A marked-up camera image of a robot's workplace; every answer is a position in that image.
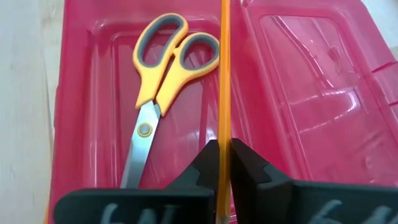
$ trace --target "orange pencil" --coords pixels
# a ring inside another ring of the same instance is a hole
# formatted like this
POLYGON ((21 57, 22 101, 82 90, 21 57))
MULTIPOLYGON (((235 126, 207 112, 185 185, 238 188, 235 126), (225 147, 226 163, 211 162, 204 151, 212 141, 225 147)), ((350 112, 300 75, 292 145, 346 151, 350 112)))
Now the orange pencil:
POLYGON ((231 145, 230 5, 230 0, 221 0, 220 92, 218 110, 220 182, 218 187, 216 223, 228 223, 231 212, 229 182, 229 149, 231 145))

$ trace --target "pink tray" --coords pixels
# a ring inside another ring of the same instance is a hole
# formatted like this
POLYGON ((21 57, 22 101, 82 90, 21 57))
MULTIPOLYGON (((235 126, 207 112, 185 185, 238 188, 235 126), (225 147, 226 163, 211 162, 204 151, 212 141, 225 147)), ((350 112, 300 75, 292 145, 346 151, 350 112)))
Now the pink tray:
MULTIPOLYGON (((166 12, 220 36, 219 1, 65 1, 50 220, 72 190, 119 187, 141 84, 132 50, 166 12)), ((232 0, 231 41, 234 137, 296 179, 398 185, 398 63, 360 0, 232 0)), ((196 48, 185 62, 210 57, 196 48)), ((216 137, 217 117, 215 70, 161 118, 140 188, 173 181, 216 137)))

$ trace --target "metal blade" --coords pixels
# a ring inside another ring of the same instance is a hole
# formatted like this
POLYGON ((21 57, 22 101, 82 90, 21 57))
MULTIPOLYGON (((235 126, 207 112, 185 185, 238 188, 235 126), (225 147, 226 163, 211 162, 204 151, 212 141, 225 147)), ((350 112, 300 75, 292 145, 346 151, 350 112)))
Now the metal blade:
POLYGON ((141 106, 132 133, 120 188, 138 188, 159 118, 159 106, 154 105, 153 101, 141 106))

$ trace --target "yellow scissors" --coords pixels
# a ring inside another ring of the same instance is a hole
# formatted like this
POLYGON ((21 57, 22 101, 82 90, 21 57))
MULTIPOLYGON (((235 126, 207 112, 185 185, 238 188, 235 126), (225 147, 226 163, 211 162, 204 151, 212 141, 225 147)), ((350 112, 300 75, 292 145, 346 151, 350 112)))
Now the yellow scissors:
POLYGON ((181 15, 167 13, 154 19, 138 38, 132 61, 141 76, 141 89, 136 103, 136 109, 140 109, 140 112, 131 138, 122 177, 122 188, 138 188, 160 115, 166 114, 181 87, 194 78, 206 75, 218 66, 220 58, 218 40, 210 34, 197 32, 190 34, 177 47, 187 33, 188 22, 181 15), (157 63, 148 65, 143 59, 144 49, 150 38, 165 24, 176 24, 178 28, 167 41, 157 63), (189 47, 198 42, 207 44, 213 49, 213 58, 199 68, 187 68, 184 65, 184 56, 189 47), (174 61, 157 93, 172 55, 175 56, 174 61))

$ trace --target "pink plastic tray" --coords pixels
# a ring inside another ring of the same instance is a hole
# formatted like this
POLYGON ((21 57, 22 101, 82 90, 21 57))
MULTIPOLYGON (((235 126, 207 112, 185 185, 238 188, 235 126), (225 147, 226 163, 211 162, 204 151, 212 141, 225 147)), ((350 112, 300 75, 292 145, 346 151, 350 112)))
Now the pink plastic tray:
MULTIPOLYGON (((166 12, 220 36, 219 1, 65 1, 50 220, 72 190, 119 187, 141 84, 132 50, 166 12)), ((233 0, 231 41, 234 137, 296 179, 398 185, 398 63, 359 0, 233 0)), ((185 62, 210 57, 199 47, 185 62)), ((161 118, 140 188, 173 181, 216 138, 217 117, 215 70, 161 118)))

